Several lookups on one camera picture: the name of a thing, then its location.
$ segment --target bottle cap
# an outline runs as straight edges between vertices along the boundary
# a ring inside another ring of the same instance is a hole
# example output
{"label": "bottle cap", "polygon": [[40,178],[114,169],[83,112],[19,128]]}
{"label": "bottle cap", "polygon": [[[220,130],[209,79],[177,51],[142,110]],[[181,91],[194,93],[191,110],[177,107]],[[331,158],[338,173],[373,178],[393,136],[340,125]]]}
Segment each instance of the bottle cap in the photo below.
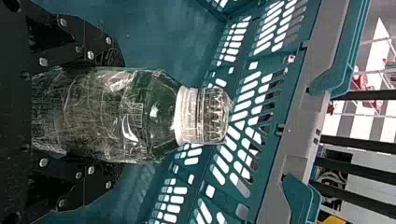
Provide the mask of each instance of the bottle cap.
{"label": "bottle cap", "polygon": [[220,88],[181,87],[177,94],[175,134],[177,143],[218,145],[225,142],[232,101]]}

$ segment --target bottle neck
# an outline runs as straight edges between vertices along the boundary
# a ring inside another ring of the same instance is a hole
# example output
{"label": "bottle neck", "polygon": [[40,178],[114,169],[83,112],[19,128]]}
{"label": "bottle neck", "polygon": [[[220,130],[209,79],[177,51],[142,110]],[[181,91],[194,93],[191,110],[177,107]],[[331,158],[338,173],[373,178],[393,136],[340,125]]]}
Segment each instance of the bottle neck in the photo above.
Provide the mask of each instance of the bottle neck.
{"label": "bottle neck", "polygon": [[179,146],[199,142],[196,126],[197,98],[197,89],[181,86],[178,90],[174,123],[175,137]]}

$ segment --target black metal bar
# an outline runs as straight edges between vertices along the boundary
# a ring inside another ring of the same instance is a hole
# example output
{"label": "black metal bar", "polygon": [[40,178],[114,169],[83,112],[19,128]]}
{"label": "black metal bar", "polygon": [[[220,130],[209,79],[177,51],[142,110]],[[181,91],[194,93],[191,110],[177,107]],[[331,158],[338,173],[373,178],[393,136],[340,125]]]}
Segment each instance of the black metal bar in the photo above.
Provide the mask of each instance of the black metal bar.
{"label": "black metal bar", "polygon": [[333,100],[334,101],[396,100],[396,90],[350,91],[343,96],[334,98]]}
{"label": "black metal bar", "polygon": [[362,140],[355,138],[346,138],[339,136],[329,136],[323,134],[320,137],[320,143],[331,144],[340,147],[355,147],[373,152],[383,152],[389,154],[396,154],[396,144],[377,142],[371,140]]}
{"label": "black metal bar", "polygon": [[396,174],[391,172],[376,170],[344,161],[335,161],[321,157],[317,157],[314,164],[316,166],[341,171],[346,174],[358,175],[364,178],[380,181],[391,185],[396,185]]}
{"label": "black metal bar", "polygon": [[386,217],[396,219],[396,205],[383,203],[353,192],[324,185],[313,180],[309,181],[309,183],[321,194],[336,197],[345,202],[353,203],[359,207],[366,208]]}

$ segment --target clear plastic bottle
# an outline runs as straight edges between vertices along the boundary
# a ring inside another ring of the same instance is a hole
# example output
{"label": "clear plastic bottle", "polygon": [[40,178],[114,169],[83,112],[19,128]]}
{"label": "clear plastic bottle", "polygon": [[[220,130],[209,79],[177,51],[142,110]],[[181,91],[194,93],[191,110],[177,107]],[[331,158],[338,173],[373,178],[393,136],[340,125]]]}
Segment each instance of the clear plastic bottle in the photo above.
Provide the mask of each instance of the clear plastic bottle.
{"label": "clear plastic bottle", "polygon": [[111,162],[159,162],[185,143],[221,144],[231,100],[163,71],[54,68],[33,79],[32,142]]}

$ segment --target plastic basket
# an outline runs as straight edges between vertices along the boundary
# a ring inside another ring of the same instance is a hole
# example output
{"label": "plastic basket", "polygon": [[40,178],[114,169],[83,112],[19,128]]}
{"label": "plastic basket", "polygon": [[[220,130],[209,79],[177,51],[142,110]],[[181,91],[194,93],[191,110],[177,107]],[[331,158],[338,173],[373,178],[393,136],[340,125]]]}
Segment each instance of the plastic basket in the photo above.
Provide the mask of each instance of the plastic basket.
{"label": "plastic basket", "polygon": [[127,167],[117,189],[77,214],[149,224],[316,223],[320,195],[306,183],[332,90],[350,86],[369,1],[196,2],[219,22],[208,24],[219,36],[208,38],[215,49],[202,85],[233,97],[227,144],[186,145],[160,166]]}

